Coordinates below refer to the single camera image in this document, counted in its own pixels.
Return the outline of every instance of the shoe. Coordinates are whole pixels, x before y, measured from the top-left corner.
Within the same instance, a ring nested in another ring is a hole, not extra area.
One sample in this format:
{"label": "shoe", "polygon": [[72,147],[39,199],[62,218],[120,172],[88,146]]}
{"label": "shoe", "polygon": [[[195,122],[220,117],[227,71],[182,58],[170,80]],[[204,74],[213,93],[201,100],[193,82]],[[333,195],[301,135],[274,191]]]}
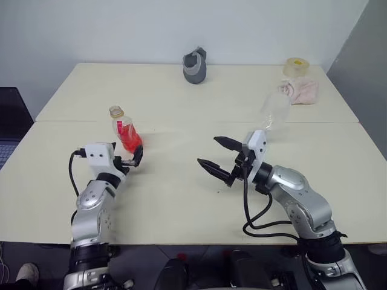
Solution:
{"label": "shoe", "polygon": [[39,270],[37,266],[32,263],[23,264],[16,276],[16,281],[26,279],[28,280],[34,287],[37,285],[37,281],[39,280]]}

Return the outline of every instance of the table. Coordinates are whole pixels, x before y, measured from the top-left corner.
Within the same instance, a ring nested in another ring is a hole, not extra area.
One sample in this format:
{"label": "table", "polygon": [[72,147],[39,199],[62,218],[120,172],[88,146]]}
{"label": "table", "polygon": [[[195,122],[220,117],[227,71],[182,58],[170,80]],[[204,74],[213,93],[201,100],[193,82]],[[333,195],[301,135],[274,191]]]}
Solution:
{"label": "table", "polygon": [[[185,81],[181,65],[80,63],[37,116],[37,121],[107,121],[120,105],[135,122],[257,122],[266,96],[281,80],[278,65],[209,65],[200,85]],[[343,122],[358,119],[321,67],[316,105],[292,106],[288,122]]]}
{"label": "table", "polygon": [[[226,170],[236,152],[212,137],[242,140],[253,123],[136,122],[145,151],[117,197],[119,244],[283,244],[287,238],[255,239],[242,233],[242,183],[232,188],[206,173],[196,158]],[[69,243],[76,197],[68,177],[70,153],[96,141],[117,141],[108,121],[40,121],[33,125],[0,171],[2,240]],[[117,143],[116,153],[129,158]],[[268,136],[266,162],[302,172],[333,209],[345,243],[387,240],[386,161],[357,123],[287,123]],[[74,159],[79,189],[93,178],[85,159]],[[250,192],[250,212],[267,197]],[[273,203],[261,219],[286,219]],[[269,231],[294,233],[289,225]]]}

